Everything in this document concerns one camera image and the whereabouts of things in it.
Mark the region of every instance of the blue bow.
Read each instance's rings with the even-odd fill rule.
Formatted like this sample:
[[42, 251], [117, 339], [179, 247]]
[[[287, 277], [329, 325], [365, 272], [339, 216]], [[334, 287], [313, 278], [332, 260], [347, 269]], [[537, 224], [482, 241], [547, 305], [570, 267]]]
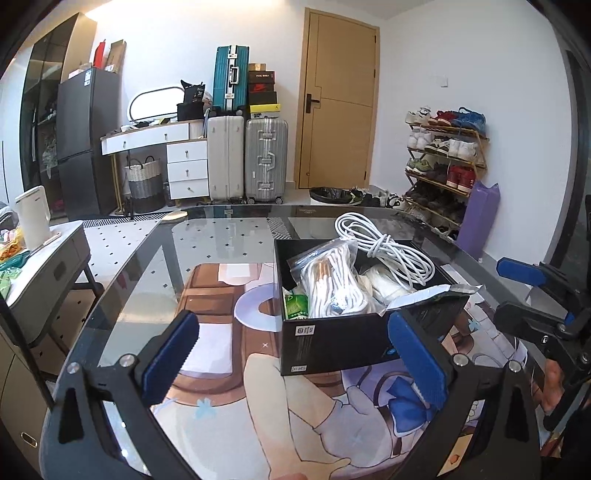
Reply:
[[436, 409], [425, 407], [411, 384], [403, 378], [397, 377], [387, 392], [395, 397], [388, 401], [388, 409], [394, 418], [396, 437], [408, 435], [435, 416]]

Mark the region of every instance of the open box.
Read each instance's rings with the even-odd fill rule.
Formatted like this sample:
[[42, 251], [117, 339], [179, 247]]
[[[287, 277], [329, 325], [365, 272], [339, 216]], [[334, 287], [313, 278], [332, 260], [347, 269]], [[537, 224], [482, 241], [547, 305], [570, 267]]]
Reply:
[[[396, 241], [420, 250], [411, 241]], [[388, 339], [388, 319], [393, 310], [386, 311], [382, 316], [370, 313], [321, 319], [287, 319], [282, 288], [291, 290], [296, 286], [287, 261], [326, 242], [327, 240], [315, 239], [275, 240], [275, 298], [283, 320], [281, 375], [334, 372], [399, 358]], [[380, 263], [380, 260], [368, 258], [365, 252], [357, 251], [357, 271], [377, 263]], [[427, 285], [415, 288], [441, 284], [455, 282], [436, 265], [435, 275]], [[468, 298], [467, 294], [455, 294], [425, 300], [404, 308], [429, 335], [443, 339]]]

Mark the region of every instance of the blue shoe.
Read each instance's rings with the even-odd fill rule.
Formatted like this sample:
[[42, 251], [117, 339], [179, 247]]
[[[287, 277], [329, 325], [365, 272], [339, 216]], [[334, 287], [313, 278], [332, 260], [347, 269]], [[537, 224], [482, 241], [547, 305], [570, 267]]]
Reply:
[[470, 128], [486, 136], [486, 117], [464, 106], [459, 109], [458, 117], [452, 120], [452, 125], [458, 128]]

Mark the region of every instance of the blue gripper pad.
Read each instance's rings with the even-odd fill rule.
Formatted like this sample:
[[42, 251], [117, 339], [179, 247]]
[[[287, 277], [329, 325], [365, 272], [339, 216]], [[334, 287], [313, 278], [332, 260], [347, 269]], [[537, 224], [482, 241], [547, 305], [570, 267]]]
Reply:
[[400, 312], [390, 315], [388, 337], [423, 398], [441, 410], [447, 400], [445, 373]]
[[162, 403], [198, 338], [197, 316], [189, 312], [142, 375], [142, 403], [146, 408]]
[[546, 283], [546, 277], [538, 267], [510, 258], [501, 258], [496, 263], [496, 272], [501, 277], [525, 283], [532, 287], [541, 287]]

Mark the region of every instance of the wooden door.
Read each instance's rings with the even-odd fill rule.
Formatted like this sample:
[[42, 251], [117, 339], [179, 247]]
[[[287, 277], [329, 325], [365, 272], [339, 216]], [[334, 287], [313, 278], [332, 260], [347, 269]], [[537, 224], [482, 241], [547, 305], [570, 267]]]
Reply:
[[298, 185], [364, 186], [377, 108], [378, 29], [310, 12], [303, 56]]

